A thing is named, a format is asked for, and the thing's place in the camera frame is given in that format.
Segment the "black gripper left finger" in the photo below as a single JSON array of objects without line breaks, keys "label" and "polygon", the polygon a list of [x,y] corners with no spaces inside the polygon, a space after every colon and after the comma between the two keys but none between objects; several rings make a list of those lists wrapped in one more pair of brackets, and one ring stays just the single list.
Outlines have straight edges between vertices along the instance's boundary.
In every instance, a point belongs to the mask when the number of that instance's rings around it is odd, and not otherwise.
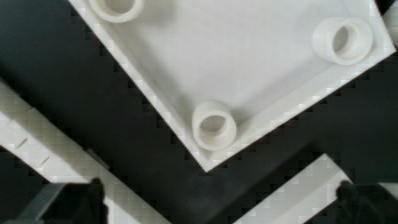
[{"label": "black gripper left finger", "polygon": [[48,184],[38,193],[13,224],[109,224],[105,187],[89,183]]}]

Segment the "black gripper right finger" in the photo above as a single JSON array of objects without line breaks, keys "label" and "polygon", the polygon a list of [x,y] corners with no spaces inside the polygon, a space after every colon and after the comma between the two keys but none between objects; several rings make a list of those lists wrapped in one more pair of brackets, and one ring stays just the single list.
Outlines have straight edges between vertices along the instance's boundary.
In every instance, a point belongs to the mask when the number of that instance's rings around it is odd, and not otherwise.
[{"label": "black gripper right finger", "polygon": [[398,183],[343,182],[336,196],[304,224],[398,224]]}]

